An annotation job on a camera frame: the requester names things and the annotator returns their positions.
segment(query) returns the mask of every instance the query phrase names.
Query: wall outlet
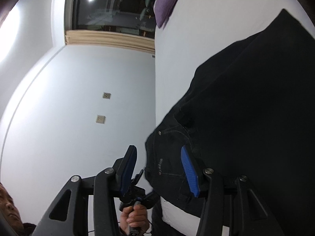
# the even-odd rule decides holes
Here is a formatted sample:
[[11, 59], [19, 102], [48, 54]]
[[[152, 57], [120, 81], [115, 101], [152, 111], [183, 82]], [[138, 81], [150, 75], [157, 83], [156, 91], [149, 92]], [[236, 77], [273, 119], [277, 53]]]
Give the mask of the wall outlet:
[[105, 116], [98, 115], [97, 118], [96, 118], [96, 122], [104, 124], [105, 123], [105, 118], [106, 118]]
[[111, 98], [111, 93], [106, 93], [106, 92], [104, 92], [103, 98], [110, 99], [110, 98]]

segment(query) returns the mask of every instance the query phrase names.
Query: pillow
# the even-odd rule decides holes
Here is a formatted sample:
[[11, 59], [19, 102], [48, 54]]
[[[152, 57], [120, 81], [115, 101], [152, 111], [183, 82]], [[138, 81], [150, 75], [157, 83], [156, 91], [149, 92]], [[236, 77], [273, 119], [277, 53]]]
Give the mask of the pillow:
[[177, 0], [155, 0], [153, 10], [158, 28], [161, 28], [166, 18], [171, 15], [176, 2]]

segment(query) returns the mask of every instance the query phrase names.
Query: white bed sheet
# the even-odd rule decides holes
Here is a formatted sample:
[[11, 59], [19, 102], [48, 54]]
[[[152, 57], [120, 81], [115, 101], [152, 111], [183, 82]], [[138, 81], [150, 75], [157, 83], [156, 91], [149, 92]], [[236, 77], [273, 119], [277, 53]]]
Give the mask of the white bed sheet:
[[[315, 37], [315, 27], [297, 0], [178, 0], [167, 24], [155, 33], [157, 125], [185, 94], [200, 64], [265, 29], [282, 8]], [[168, 224], [195, 235], [199, 219], [170, 203], [162, 209]]]

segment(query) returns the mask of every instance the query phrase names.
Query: human hand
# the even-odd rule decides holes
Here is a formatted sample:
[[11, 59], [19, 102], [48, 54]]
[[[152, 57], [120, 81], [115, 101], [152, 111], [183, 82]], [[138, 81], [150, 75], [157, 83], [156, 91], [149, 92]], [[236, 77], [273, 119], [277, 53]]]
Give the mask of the human hand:
[[146, 207], [143, 205], [136, 205], [124, 208], [120, 215], [120, 228], [129, 234], [129, 226], [136, 228], [140, 227], [139, 236], [142, 236], [149, 228], [149, 220], [146, 212]]

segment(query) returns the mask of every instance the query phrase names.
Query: window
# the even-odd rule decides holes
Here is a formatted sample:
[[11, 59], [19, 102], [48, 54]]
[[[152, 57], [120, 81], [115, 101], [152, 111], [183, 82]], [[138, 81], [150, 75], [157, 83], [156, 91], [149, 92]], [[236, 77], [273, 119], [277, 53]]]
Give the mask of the window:
[[74, 0], [72, 29], [154, 38], [155, 0]]

